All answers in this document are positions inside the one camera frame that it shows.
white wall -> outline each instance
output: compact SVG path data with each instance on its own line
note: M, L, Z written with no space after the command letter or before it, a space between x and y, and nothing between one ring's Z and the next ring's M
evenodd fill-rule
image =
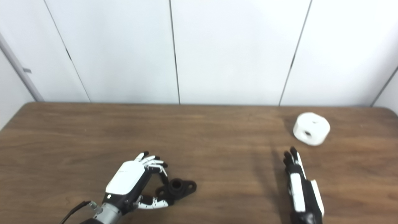
M0 34L45 101L370 106L398 1L311 2L0 0Z
M385 107L398 114L398 71L376 100L375 107Z
M313 0L281 105L370 106L398 65L397 8Z
M21 106L32 101L33 97L0 50L0 129Z
M0 0L0 33L44 101L89 101L44 1Z
M278 105L309 0L172 0L182 104Z
M92 102L178 104L167 0L46 0Z

wooden table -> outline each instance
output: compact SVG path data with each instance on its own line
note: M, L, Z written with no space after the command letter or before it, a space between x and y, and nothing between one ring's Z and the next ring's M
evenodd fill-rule
M331 125L318 147L292 135L312 111ZM325 224L398 223L398 119L381 108L30 103L0 132L0 220L54 224L101 202L121 163L148 150L197 191L124 224L289 224L282 163L294 145L316 179ZM145 193L161 182L152 177ZM67 221L93 215L84 208Z

white spool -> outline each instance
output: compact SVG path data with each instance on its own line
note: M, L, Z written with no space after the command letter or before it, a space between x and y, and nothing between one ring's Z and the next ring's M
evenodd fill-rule
M313 146L322 144L329 131L329 122L312 112L300 114L293 128L293 134L298 140Z

mounting hole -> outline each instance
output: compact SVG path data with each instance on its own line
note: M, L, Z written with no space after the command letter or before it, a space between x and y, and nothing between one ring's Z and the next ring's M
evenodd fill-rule
M172 187L173 187L174 189L179 189L179 188L181 188L181 186L182 186L181 181L174 181L174 182L172 183Z

black cable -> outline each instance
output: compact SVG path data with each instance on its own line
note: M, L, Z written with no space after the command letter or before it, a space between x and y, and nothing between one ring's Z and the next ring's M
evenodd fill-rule
M63 218L63 219L61 220L61 222L60 222L59 224L64 224L64 223L66 222L66 220L67 220L73 213L75 213L75 212L78 211L79 209L83 208L84 206L88 205L90 202L91 202L90 200L88 200L88 201L85 200L85 201L83 201L82 203L76 205L76 207L72 208L72 210L70 210L70 212L65 216L65 218Z

